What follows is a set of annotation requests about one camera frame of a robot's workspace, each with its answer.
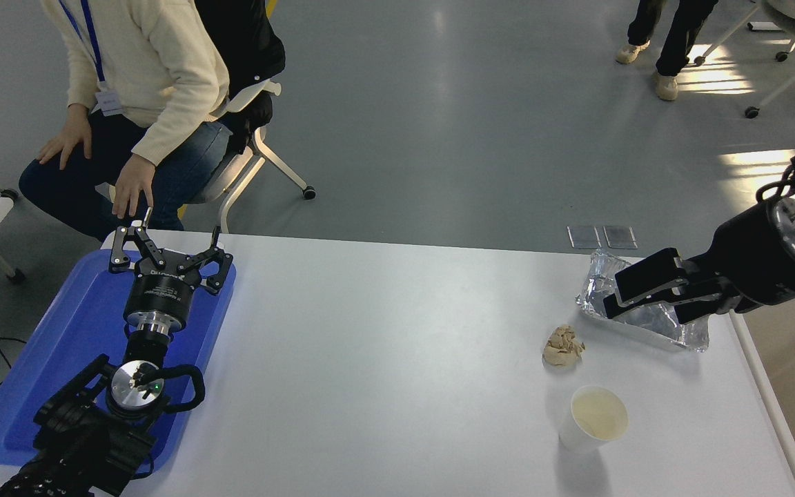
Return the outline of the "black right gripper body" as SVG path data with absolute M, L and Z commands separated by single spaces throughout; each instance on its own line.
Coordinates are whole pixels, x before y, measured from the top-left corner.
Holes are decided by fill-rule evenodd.
M 709 257 L 739 295 L 733 311 L 747 313 L 795 298 L 795 258 L 778 232 L 777 201 L 758 202 L 721 224 Z

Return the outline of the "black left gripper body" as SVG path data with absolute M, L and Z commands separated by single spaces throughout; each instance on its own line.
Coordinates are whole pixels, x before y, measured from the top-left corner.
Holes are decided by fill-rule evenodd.
M 141 319 L 152 314 L 167 315 L 172 327 L 185 327 L 195 289 L 201 285 L 199 269 L 188 273 L 167 273 L 135 269 L 135 280 L 124 306 L 124 321 L 138 327 Z

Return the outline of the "person's left hand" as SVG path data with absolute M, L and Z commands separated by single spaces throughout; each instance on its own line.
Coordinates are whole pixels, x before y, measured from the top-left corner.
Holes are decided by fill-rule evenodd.
M 112 214 L 123 220 L 136 216 L 141 198 L 146 206 L 154 206 L 153 179 L 157 166 L 150 160 L 135 153 L 124 164 L 115 184 L 115 200 L 112 203 Z

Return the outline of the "person's right hand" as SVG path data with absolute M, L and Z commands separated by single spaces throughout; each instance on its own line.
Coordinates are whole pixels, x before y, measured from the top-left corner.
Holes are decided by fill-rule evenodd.
M 59 157 L 59 169 L 66 169 L 73 152 L 87 160 L 92 159 L 92 128 L 89 123 L 89 109 L 83 104 L 70 104 L 67 110 L 66 122 L 62 129 L 42 146 L 36 161 L 39 164 L 50 163 Z

